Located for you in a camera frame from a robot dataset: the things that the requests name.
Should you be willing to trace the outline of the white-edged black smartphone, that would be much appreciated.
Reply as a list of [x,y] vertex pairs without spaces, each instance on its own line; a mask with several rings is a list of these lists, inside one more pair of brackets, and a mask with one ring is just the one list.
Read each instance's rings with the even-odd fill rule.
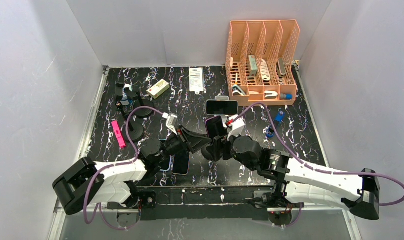
[[172,173],[175,175],[187,175],[189,172],[190,154],[188,152],[178,153],[174,156]]

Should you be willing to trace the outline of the purple phone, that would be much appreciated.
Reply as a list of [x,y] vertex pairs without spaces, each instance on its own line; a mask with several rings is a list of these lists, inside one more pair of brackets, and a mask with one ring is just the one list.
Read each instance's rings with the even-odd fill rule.
[[207,136],[212,140],[215,137],[224,137],[228,134],[228,130],[224,127],[223,119],[220,115],[213,116],[208,118],[205,121],[205,128],[207,132]]

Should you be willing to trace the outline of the black round-base phone stand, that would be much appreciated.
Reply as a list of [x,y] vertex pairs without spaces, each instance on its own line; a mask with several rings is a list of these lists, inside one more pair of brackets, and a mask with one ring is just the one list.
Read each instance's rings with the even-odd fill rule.
[[132,88],[130,88],[130,93],[128,93],[128,96],[133,100],[132,105],[131,105],[131,109],[134,110],[136,108],[139,107],[151,107],[152,109],[149,108],[139,108],[134,115],[138,118],[147,118],[149,116],[151,116],[154,113],[154,103],[149,100],[149,99],[145,99],[142,97],[142,94],[139,90],[132,90]]

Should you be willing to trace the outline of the light blue phone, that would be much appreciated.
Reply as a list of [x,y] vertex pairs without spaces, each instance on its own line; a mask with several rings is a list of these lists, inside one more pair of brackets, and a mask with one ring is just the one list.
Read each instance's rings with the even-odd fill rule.
[[160,162],[160,170],[163,172],[168,172],[171,169],[172,157],[167,150],[166,139],[160,139],[160,149],[159,155],[162,157]]

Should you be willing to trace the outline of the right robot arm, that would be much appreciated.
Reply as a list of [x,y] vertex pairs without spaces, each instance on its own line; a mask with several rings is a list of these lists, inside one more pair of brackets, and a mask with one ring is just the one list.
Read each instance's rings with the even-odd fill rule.
[[247,169],[274,181],[274,190],[265,204],[313,203],[350,211],[354,216],[376,221],[380,218],[380,183],[376,172],[364,168],[354,175],[306,161],[289,153],[263,148],[249,136],[215,137],[202,149],[210,161],[235,159]]

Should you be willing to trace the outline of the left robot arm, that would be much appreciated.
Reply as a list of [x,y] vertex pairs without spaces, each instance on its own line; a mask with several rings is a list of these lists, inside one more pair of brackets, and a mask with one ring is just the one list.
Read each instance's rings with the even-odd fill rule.
[[67,215],[77,214],[90,204],[119,203],[134,208],[140,195],[133,182],[151,178],[172,156],[196,153],[212,143],[206,134],[180,125],[166,140],[147,139],[136,158],[98,162],[83,157],[52,183],[52,188]]

